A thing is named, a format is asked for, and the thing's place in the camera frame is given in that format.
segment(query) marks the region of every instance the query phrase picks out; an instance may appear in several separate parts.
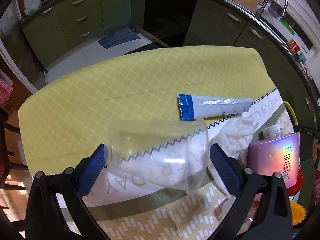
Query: chrome faucet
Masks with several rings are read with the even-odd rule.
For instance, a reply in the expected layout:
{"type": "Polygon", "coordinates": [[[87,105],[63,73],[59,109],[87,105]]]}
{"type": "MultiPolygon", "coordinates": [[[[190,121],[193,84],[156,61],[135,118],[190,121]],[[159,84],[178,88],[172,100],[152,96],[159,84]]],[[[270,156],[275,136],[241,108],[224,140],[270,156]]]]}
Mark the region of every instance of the chrome faucet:
{"type": "MultiPolygon", "coordinates": [[[[269,2],[269,0],[264,0],[262,6],[260,7],[260,9],[257,10],[256,15],[255,15],[255,17],[257,19],[260,19],[261,15],[264,12],[263,10],[267,6],[268,2],[269,2]]],[[[283,6],[282,11],[281,11],[281,17],[284,17],[285,12],[287,10],[287,7],[288,7],[288,0],[284,0],[284,6],[283,6]]]]}

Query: countertop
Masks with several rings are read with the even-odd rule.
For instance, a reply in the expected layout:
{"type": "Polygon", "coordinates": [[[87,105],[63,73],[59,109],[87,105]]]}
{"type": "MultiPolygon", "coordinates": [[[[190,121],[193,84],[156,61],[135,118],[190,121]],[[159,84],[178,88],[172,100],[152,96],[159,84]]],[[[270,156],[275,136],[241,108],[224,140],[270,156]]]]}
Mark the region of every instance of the countertop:
{"type": "MultiPolygon", "coordinates": [[[[21,21],[21,26],[23,27],[26,25],[30,20],[32,20],[34,17],[38,16],[48,8],[54,6],[57,2],[60,0],[51,0],[48,3],[41,5],[36,11],[31,13],[30,15],[26,16],[21,21]]],[[[317,100],[320,98],[320,93],[314,83],[314,81],[309,81],[307,78],[303,75],[300,68],[297,66],[297,64],[294,61],[293,54],[291,50],[288,48],[285,41],[281,38],[279,33],[276,32],[271,26],[268,25],[267,21],[264,21],[263,18],[257,20],[254,17],[254,14],[247,10],[245,7],[239,5],[238,3],[232,1],[232,0],[214,0],[221,5],[227,7],[230,10],[235,11],[237,14],[244,17],[248,22],[255,25],[257,28],[259,28],[263,33],[282,51],[282,53],[286,56],[286,58],[290,61],[298,75],[300,76],[302,82],[304,83],[310,98],[312,100],[312,103],[317,110],[317,100]]]]}

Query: clear plastic cup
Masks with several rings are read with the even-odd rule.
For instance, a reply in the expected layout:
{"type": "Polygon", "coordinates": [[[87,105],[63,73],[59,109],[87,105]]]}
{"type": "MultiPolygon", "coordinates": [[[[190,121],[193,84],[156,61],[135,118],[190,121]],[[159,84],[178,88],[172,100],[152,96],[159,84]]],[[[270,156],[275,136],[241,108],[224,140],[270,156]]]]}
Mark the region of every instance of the clear plastic cup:
{"type": "Polygon", "coordinates": [[[200,187],[208,165],[205,121],[113,121],[107,165],[155,185],[185,190],[200,187]]]}

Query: white tube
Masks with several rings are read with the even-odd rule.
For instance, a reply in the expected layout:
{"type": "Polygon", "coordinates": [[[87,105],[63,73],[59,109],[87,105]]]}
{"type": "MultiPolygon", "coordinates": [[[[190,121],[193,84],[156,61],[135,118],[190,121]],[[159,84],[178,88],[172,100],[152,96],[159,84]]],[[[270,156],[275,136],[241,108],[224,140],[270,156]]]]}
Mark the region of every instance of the white tube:
{"type": "Polygon", "coordinates": [[[216,98],[179,94],[181,118],[184,121],[249,111],[251,98],[216,98]]]}

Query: blue gripper pad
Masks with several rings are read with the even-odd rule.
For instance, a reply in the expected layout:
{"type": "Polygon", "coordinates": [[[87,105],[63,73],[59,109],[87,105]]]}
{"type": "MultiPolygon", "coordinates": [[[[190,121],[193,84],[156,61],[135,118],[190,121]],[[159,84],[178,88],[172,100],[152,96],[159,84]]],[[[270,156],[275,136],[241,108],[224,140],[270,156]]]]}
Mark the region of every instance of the blue gripper pad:
{"type": "Polygon", "coordinates": [[[210,160],[216,168],[228,192],[235,197],[239,197],[241,190],[241,179],[229,163],[228,159],[233,158],[228,157],[217,143],[211,146],[210,160]]]}
{"type": "Polygon", "coordinates": [[[90,193],[90,190],[105,165],[106,161],[104,159],[104,151],[107,151],[106,156],[108,156],[108,147],[104,144],[100,144],[90,157],[90,162],[84,169],[81,177],[78,179],[77,193],[80,198],[90,193]]]}

